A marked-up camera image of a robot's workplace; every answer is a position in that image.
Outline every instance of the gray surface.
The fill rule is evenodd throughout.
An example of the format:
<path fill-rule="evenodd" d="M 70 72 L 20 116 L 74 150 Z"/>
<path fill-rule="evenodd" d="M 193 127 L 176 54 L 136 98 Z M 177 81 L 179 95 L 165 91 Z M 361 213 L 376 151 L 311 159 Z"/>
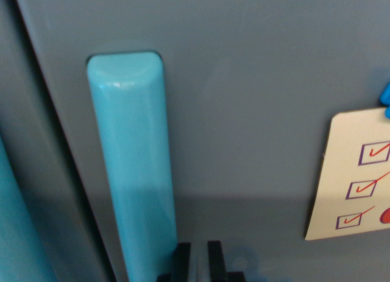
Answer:
<path fill-rule="evenodd" d="M 59 281 L 112 281 L 18 15 L 14 0 L 0 0 L 0 134 L 13 171 Z"/>
<path fill-rule="evenodd" d="M 85 64 L 150 49 L 165 64 L 181 240 L 237 243 L 261 263 L 250 281 L 390 274 L 389 231 L 303 240 L 332 116 L 376 107 L 390 80 L 390 0 L 18 2 L 118 281 Z"/>

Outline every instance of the red check mark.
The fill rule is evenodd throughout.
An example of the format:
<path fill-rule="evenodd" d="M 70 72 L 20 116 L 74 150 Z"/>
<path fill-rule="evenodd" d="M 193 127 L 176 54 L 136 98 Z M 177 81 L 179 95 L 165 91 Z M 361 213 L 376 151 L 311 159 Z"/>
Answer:
<path fill-rule="evenodd" d="M 369 185 L 365 186 L 363 189 L 360 189 L 360 186 L 358 186 L 358 188 L 356 189 L 356 192 L 363 192 L 365 189 L 368 189 L 370 186 L 373 186 L 374 184 L 376 184 L 379 180 L 383 179 L 388 174 L 390 174 L 390 171 L 387 174 L 382 175 L 380 178 L 374 180 L 372 183 L 370 183 Z"/>
<path fill-rule="evenodd" d="M 352 222 L 352 221 L 354 221 L 355 219 L 360 218 L 363 214 L 366 214 L 368 211 L 370 211 L 371 209 L 374 209 L 374 208 L 375 208 L 375 206 L 372 207 L 372 208 L 369 208 L 368 210 L 366 210 L 366 211 L 363 212 L 363 213 L 360 213 L 359 215 L 357 215 L 356 217 L 352 218 L 351 220 L 348 220 L 348 221 L 347 221 L 347 218 L 346 218 L 346 219 L 344 220 L 344 223 L 345 223 L 345 224 L 348 224 L 349 222 Z"/>
<path fill-rule="evenodd" d="M 386 146 L 384 146 L 383 148 L 379 149 L 379 150 L 376 151 L 375 153 L 373 153 L 374 150 L 371 149 L 370 156 L 372 156 L 372 157 L 373 157 L 373 156 L 376 156 L 376 155 L 378 155 L 380 152 L 384 151 L 384 150 L 385 150 L 386 148 L 388 148 L 388 147 L 390 147 L 390 143 L 387 144 Z"/>

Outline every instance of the purple checkbox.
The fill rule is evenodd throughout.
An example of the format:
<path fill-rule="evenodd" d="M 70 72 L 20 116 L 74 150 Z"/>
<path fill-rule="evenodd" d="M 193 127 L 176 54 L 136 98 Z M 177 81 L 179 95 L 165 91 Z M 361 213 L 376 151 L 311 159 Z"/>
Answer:
<path fill-rule="evenodd" d="M 359 166 L 387 162 L 390 156 L 390 141 L 363 144 L 361 146 Z"/>
<path fill-rule="evenodd" d="M 369 198 L 374 193 L 377 180 L 365 180 L 362 182 L 352 182 L 349 185 L 346 200 Z"/>
<path fill-rule="evenodd" d="M 337 217 L 336 229 L 359 226 L 361 222 L 361 216 L 361 213 L 357 213 Z"/>

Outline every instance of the turquoise bar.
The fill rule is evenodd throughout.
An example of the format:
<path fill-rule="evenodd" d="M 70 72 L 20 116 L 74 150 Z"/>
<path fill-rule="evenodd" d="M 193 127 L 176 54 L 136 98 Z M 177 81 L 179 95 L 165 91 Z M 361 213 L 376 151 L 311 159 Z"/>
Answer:
<path fill-rule="evenodd" d="M 0 281 L 55 282 L 0 138 Z"/>
<path fill-rule="evenodd" d="M 177 245 L 163 64 L 153 52 L 97 55 L 87 74 L 127 273 L 154 282 Z"/>

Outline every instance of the paper card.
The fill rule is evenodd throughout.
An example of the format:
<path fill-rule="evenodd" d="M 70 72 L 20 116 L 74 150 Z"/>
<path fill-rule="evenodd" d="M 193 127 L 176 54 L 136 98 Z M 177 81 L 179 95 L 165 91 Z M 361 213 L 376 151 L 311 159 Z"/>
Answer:
<path fill-rule="evenodd" d="M 385 108 L 332 119 L 306 240 L 390 228 L 389 156 Z"/>

